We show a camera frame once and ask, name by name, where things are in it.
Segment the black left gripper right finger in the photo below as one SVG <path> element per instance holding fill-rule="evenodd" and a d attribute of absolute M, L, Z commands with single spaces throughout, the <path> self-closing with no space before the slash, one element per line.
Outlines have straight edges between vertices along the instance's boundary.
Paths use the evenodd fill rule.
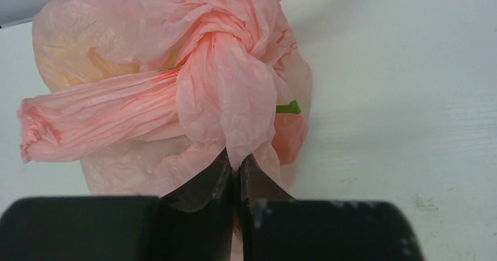
<path fill-rule="evenodd" d="M 245 260 L 423 260 L 410 222 L 386 201 L 292 197 L 248 156 L 238 171 Z"/>

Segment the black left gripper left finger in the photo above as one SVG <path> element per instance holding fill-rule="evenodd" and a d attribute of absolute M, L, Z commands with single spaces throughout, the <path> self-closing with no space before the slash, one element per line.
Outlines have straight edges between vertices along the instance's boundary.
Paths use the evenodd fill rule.
<path fill-rule="evenodd" d="M 2 260 L 229 260 L 227 152 L 157 196 L 31 197 L 1 217 Z"/>

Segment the pink plastic bag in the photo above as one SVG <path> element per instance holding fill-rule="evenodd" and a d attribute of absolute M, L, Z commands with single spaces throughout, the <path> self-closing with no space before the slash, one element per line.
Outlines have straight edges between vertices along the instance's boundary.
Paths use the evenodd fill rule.
<path fill-rule="evenodd" d="M 164 195 L 222 152 L 280 187 L 312 72 L 282 0 L 51 0 L 32 45 L 49 94 L 18 109 L 24 162 L 79 161 L 97 195 Z M 276 114 L 296 100 L 301 114 Z"/>

